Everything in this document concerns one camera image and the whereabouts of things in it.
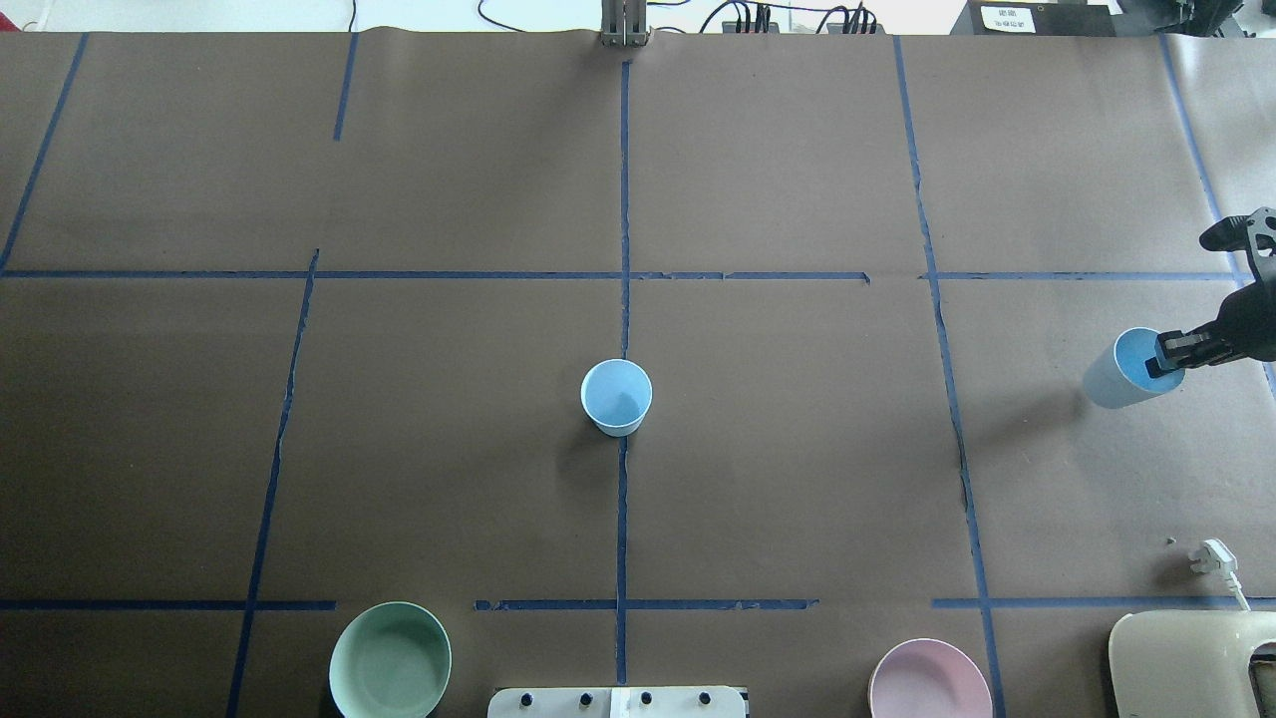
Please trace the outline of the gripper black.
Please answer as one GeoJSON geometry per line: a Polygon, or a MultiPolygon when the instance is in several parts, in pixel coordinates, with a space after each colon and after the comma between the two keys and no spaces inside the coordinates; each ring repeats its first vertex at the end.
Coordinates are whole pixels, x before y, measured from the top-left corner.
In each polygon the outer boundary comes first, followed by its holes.
{"type": "Polygon", "coordinates": [[[1213,321],[1191,333],[1154,335],[1154,353],[1145,360],[1145,372],[1152,380],[1236,358],[1275,358],[1273,208],[1224,217],[1201,232],[1198,241],[1207,251],[1243,251],[1253,281],[1222,300],[1213,321]]]}

